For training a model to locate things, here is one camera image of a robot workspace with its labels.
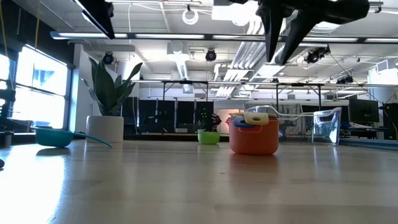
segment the small green bowl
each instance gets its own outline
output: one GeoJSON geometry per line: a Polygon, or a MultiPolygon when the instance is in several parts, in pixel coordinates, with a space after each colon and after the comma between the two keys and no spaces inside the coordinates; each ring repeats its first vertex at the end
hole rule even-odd
{"type": "Polygon", "coordinates": [[[200,144],[217,144],[220,141],[220,134],[215,132],[198,132],[200,144]]]}

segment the small plant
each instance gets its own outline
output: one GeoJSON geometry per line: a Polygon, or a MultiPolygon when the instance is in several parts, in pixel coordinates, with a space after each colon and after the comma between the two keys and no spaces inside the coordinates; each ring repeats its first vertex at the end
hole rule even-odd
{"type": "Polygon", "coordinates": [[[116,116],[123,104],[129,97],[135,83],[130,83],[131,78],[141,69],[142,63],[138,63],[133,69],[129,78],[122,82],[122,76],[119,75],[115,81],[106,71],[104,62],[101,60],[96,63],[92,58],[91,76],[93,77],[93,88],[90,88],[88,82],[80,77],[90,92],[90,96],[94,99],[103,116],[116,116]]]}
{"type": "Polygon", "coordinates": [[[205,129],[206,128],[206,121],[203,120],[198,120],[197,121],[198,129],[205,129]]]}

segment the white cylinder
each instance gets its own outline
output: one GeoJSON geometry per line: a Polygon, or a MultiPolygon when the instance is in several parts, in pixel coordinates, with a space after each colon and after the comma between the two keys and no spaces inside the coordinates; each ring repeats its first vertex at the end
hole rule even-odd
{"type": "MultiPolygon", "coordinates": [[[[124,120],[117,116],[87,116],[86,134],[108,143],[123,142],[124,120]]],[[[88,142],[97,142],[86,138],[88,142]]]]}

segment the potted plant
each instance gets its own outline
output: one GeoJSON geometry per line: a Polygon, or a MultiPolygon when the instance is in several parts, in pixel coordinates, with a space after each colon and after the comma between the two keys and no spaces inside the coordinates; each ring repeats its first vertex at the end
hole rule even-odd
{"type": "Polygon", "coordinates": [[[206,130],[206,121],[203,120],[198,120],[197,121],[197,125],[198,125],[198,133],[199,132],[205,132],[206,130]]]}
{"type": "Polygon", "coordinates": [[[88,82],[80,77],[87,86],[92,99],[94,99],[102,116],[87,116],[86,134],[97,137],[107,142],[123,142],[123,117],[119,116],[123,102],[129,97],[135,83],[130,83],[131,78],[141,69],[142,63],[138,63],[127,80],[122,81],[119,75],[113,81],[111,75],[106,71],[102,60],[96,63],[92,58],[91,76],[93,88],[88,82]]]}

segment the orange container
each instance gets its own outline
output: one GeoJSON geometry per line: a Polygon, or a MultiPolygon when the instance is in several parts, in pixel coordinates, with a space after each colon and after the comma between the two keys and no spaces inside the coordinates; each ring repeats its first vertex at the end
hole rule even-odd
{"type": "Polygon", "coordinates": [[[267,125],[253,128],[238,128],[233,119],[226,121],[229,126],[229,146],[237,154],[272,155],[278,150],[279,121],[270,119],[267,125]]]}

